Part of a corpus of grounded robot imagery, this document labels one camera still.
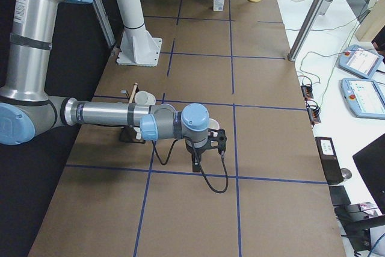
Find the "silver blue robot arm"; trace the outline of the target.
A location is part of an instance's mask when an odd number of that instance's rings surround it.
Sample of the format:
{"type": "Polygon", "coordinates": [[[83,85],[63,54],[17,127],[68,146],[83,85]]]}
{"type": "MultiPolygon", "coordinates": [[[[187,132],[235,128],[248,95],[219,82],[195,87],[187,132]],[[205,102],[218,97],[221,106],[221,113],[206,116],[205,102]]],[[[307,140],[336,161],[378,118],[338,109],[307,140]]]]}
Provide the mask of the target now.
{"type": "Polygon", "coordinates": [[[46,94],[57,8],[64,1],[93,0],[16,0],[7,78],[1,88],[1,143],[26,143],[60,126],[128,126],[138,128],[146,141],[185,140],[192,169],[201,172],[202,153],[213,139],[205,106],[189,104],[176,111],[169,104],[87,102],[46,94]]]}

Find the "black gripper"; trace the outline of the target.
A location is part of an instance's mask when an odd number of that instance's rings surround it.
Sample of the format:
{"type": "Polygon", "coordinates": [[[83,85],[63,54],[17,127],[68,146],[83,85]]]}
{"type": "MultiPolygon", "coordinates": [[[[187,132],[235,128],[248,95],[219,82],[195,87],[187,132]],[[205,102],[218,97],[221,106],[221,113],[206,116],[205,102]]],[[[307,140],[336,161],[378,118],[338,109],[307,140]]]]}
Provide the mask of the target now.
{"type": "Polygon", "coordinates": [[[198,143],[191,141],[189,138],[185,138],[185,145],[192,158],[192,171],[194,173],[200,173],[200,162],[202,161],[202,154],[211,149],[211,140],[208,138],[203,142],[201,147],[197,147],[198,143]]]}

